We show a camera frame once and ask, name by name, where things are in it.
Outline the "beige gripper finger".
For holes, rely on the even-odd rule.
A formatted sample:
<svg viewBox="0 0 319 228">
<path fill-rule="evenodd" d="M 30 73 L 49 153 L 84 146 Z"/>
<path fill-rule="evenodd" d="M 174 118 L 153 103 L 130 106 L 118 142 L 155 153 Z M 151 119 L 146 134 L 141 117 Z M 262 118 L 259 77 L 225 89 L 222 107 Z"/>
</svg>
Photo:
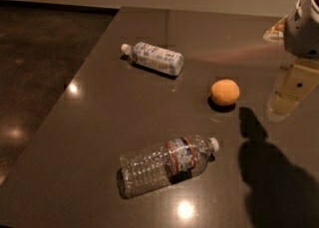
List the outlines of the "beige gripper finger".
<svg viewBox="0 0 319 228">
<path fill-rule="evenodd" d="M 270 109 L 275 114 L 290 115 L 298 105 L 299 103 L 296 100 L 275 93 L 271 101 Z"/>
</svg>

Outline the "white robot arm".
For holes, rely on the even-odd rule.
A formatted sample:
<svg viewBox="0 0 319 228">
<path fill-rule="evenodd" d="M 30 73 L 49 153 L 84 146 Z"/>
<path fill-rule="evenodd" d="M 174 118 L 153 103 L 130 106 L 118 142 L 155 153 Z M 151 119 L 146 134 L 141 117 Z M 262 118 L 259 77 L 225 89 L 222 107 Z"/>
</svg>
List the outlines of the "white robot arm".
<svg viewBox="0 0 319 228">
<path fill-rule="evenodd" d="M 298 0 L 284 20 L 285 50 L 296 57 L 280 70 L 268 111 L 289 116 L 319 86 L 319 0 Z"/>
</svg>

